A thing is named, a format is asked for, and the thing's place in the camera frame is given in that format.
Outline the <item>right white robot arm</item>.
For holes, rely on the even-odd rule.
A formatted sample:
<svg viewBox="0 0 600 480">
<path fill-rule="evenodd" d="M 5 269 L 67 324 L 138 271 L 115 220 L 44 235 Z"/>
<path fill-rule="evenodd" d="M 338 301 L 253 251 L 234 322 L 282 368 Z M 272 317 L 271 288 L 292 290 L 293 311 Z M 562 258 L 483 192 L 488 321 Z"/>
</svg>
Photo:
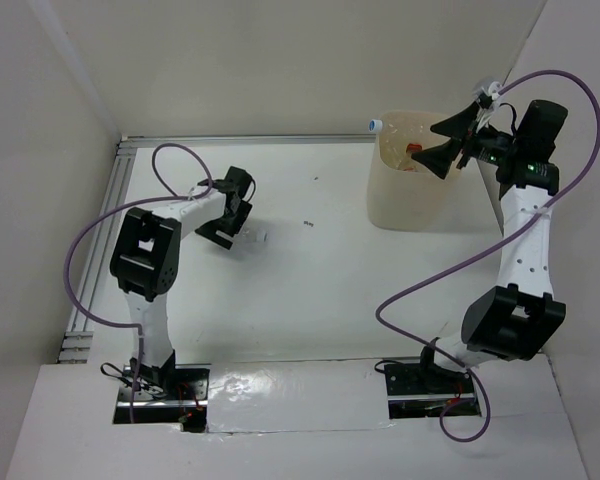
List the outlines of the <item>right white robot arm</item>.
<svg viewBox="0 0 600 480">
<path fill-rule="evenodd" d="M 503 233 L 496 285 L 467 309 L 454 337 L 423 348 L 416 379 L 428 392 L 464 379 L 466 368 L 492 360 L 529 361 L 561 326 L 566 306 L 554 297 L 549 273 L 549 201 L 559 191 L 559 169 L 549 159 L 568 111 L 532 101 L 518 128 L 505 133 L 486 122 L 494 104 L 478 100 L 431 126 L 446 143 L 414 154 L 439 178 L 476 159 L 496 166 Z"/>
</svg>

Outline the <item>red cap labelled bottle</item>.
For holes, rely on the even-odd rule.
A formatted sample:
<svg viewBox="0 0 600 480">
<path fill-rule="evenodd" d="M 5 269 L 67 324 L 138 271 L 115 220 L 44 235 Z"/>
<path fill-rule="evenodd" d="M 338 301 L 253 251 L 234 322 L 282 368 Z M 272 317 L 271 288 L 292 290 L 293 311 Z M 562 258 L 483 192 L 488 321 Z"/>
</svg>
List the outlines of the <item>red cap labelled bottle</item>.
<svg viewBox="0 0 600 480">
<path fill-rule="evenodd" d="M 405 149 L 405 153 L 407 156 L 412 156 L 415 153 L 419 153 L 423 150 L 420 144 L 409 143 Z"/>
</svg>

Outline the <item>clear bottle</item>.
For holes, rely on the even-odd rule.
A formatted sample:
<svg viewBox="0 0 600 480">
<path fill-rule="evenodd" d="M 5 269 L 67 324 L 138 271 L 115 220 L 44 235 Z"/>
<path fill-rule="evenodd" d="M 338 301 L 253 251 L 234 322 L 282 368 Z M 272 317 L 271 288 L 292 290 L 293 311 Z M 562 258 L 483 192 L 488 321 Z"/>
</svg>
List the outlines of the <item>clear bottle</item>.
<svg viewBox="0 0 600 480">
<path fill-rule="evenodd" d="M 379 155 L 389 168 L 399 172 L 424 173 L 422 165 L 407 156 L 409 143 L 427 143 L 428 126 L 418 113 L 390 112 L 369 122 L 369 131 L 376 135 Z"/>
<path fill-rule="evenodd" d="M 235 245 L 243 251 L 255 253 L 267 245 L 267 231 L 262 228 L 244 227 L 235 237 Z"/>
</svg>

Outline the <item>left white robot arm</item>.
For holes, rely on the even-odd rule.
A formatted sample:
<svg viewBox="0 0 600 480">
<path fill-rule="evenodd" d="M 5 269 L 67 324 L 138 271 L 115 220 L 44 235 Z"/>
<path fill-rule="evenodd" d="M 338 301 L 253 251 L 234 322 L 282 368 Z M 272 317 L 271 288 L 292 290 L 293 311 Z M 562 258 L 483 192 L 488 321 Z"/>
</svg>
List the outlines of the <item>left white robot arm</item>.
<svg viewBox="0 0 600 480">
<path fill-rule="evenodd" d="M 247 171 L 231 166 L 224 178 L 201 181 L 185 200 L 149 210 L 133 207 L 125 214 L 110 272 L 125 294 L 131 321 L 141 325 L 137 338 L 143 346 L 132 354 L 131 368 L 156 399 L 177 387 L 167 293 L 177 278 L 181 241 L 194 233 L 231 249 L 251 212 L 245 196 L 254 185 Z"/>
</svg>

